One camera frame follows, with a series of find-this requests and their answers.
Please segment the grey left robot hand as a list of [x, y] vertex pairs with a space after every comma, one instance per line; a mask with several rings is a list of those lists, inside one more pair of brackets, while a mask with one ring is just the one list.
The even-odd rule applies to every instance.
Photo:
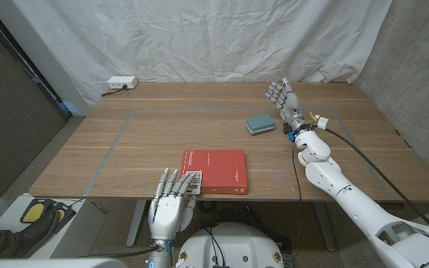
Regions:
[[178, 170], [170, 173], [167, 167], [156, 186], [147, 216], [150, 236], [157, 244], [173, 240], [177, 232], [184, 231], [190, 224], [196, 200], [186, 202], [186, 192], [194, 175], [188, 173], [178, 178]]

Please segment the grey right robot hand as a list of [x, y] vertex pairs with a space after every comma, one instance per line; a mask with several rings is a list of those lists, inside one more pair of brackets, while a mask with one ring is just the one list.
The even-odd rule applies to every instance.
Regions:
[[265, 96], [277, 107], [282, 120], [296, 130], [305, 124], [305, 117], [299, 99], [286, 77], [282, 78], [282, 83], [283, 85], [272, 82]]

